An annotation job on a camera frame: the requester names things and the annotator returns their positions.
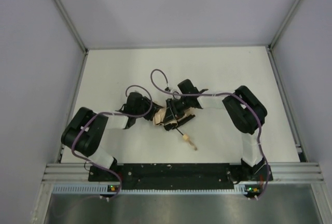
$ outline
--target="gray wall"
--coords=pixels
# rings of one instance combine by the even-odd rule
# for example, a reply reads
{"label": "gray wall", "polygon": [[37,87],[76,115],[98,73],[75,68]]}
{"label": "gray wall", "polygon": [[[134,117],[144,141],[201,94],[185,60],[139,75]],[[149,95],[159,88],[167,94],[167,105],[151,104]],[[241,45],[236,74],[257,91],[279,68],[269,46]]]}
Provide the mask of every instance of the gray wall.
{"label": "gray wall", "polygon": [[332,193],[332,0],[304,0],[275,49],[309,158]]}
{"label": "gray wall", "polygon": [[0,223],[28,223],[82,53],[52,0],[0,0]]}
{"label": "gray wall", "polygon": [[62,0],[88,48],[268,44],[294,0]]}

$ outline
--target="white floor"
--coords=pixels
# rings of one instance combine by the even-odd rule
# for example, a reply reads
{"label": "white floor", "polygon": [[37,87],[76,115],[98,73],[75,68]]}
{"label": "white floor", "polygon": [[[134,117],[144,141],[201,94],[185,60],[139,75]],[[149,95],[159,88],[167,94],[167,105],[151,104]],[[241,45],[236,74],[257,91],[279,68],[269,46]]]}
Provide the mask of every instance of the white floor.
{"label": "white floor", "polygon": [[[186,78],[199,90],[233,92],[240,85],[248,86],[268,110],[262,133],[268,160],[299,161],[265,47],[92,50],[74,112],[82,106],[95,112],[117,110],[126,102],[125,89],[131,84],[146,87],[154,101],[164,105],[167,95],[149,79],[154,68],[162,69],[174,88]],[[166,87],[160,74],[156,73],[155,81]],[[143,118],[128,130],[105,131],[101,145],[120,163],[239,162],[241,135],[226,111],[195,109],[195,114],[180,129],[198,151],[184,143],[177,131],[167,132]],[[66,148],[62,162],[81,160]]]}

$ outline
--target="purple cable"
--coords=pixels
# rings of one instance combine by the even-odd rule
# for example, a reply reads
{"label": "purple cable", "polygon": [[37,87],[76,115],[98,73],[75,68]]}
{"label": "purple cable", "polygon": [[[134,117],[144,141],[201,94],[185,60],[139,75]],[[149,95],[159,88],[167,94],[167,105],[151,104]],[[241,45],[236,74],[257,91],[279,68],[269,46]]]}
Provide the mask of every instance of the purple cable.
{"label": "purple cable", "polygon": [[147,114],[151,111],[152,106],[153,106],[153,102],[152,102],[152,96],[151,96],[151,94],[150,94],[145,88],[143,88],[142,86],[139,86],[139,85],[131,85],[131,86],[127,87],[127,89],[126,89],[126,96],[128,96],[128,90],[129,90],[130,88],[132,88],[132,87],[141,88],[141,89],[143,89],[143,90],[149,95],[149,98],[150,98],[150,100],[151,100],[151,104],[150,104],[150,108],[149,108],[149,110],[148,110],[146,113],[143,113],[143,114],[141,114],[141,115],[132,115],[132,114],[123,114],[123,113],[110,113],[110,112],[107,112],[107,111],[103,111],[103,112],[101,112],[101,113],[98,113],[98,114],[96,114],[95,116],[93,116],[93,117],[88,121],[88,123],[86,123],[86,125],[85,125],[85,126],[82,128],[82,130],[78,133],[78,135],[76,136],[76,138],[74,139],[74,142],[73,142],[73,144],[72,144],[72,154],[73,154],[74,156],[76,156],[76,157],[78,157],[78,158],[81,158],[81,159],[84,159],[84,160],[90,162],[90,163],[91,163],[93,166],[95,166],[95,167],[98,167],[98,168],[100,168],[100,169],[102,169],[102,170],[105,170],[105,171],[107,171],[107,172],[110,172],[111,174],[113,174],[114,176],[116,176],[116,178],[119,180],[120,185],[119,185],[119,187],[118,187],[118,190],[115,192],[115,195],[113,195],[112,199],[113,199],[116,195],[119,194],[119,192],[120,192],[120,190],[121,190],[121,188],[122,188],[122,180],[121,180],[120,176],[119,176],[117,173],[115,173],[114,171],[112,171],[112,170],[110,170],[110,169],[108,169],[108,168],[105,168],[105,167],[102,167],[102,166],[100,166],[100,165],[98,165],[98,164],[95,164],[94,162],[90,161],[90,159],[88,159],[88,158],[76,154],[76,153],[75,153],[75,146],[76,146],[76,144],[77,144],[79,138],[82,136],[82,134],[83,134],[84,131],[86,130],[86,128],[87,128],[87,127],[88,127],[88,126],[89,126],[89,125],[90,125],[90,124],[96,119],[96,117],[97,117],[98,115],[115,115],[115,116],[127,116],[127,117],[140,118],[140,117],[144,117],[145,115],[147,115]]}
{"label": "purple cable", "polygon": [[263,148],[261,146],[261,143],[260,143],[260,136],[261,136],[261,123],[260,123],[260,120],[257,116],[257,114],[255,113],[255,111],[243,100],[241,99],[240,97],[238,97],[236,94],[233,94],[233,93],[216,93],[216,94],[211,94],[211,93],[197,93],[197,94],[181,94],[181,93],[171,93],[171,92],[168,92],[168,91],[165,91],[163,89],[161,89],[160,87],[158,87],[155,82],[154,82],[154,79],[153,79],[153,74],[154,72],[160,72],[165,80],[166,80],[166,83],[168,84],[168,79],[167,79],[167,76],[166,74],[160,70],[160,69],[157,69],[155,68],[154,70],[152,70],[151,74],[150,74],[150,80],[151,80],[151,83],[154,85],[155,88],[157,88],[160,92],[163,92],[165,94],[168,94],[168,95],[174,95],[174,96],[224,96],[224,95],[229,95],[229,96],[232,96],[234,97],[235,99],[237,99],[238,101],[240,101],[243,105],[245,105],[246,108],[248,108],[248,110],[253,114],[254,118],[256,119],[257,121],[257,124],[258,124],[258,135],[257,135],[257,144],[258,144],[258,148],[259,148],[259,151],[265,161],[265,164],[267,166],[267,177],[266,177],[266,182],[265,182],[265,185],[263,187],[263,190],[261,192],[261,194],[257,197],[257,200],[262,197],[262,195],[265,193],[266,191],[266,188],[267,188],[267,185],[268,185],[268,182],[269,182],[269,177],[270,177],[270,167],[269,167],[269,163],[268,163],[268,160],[263,152]]}

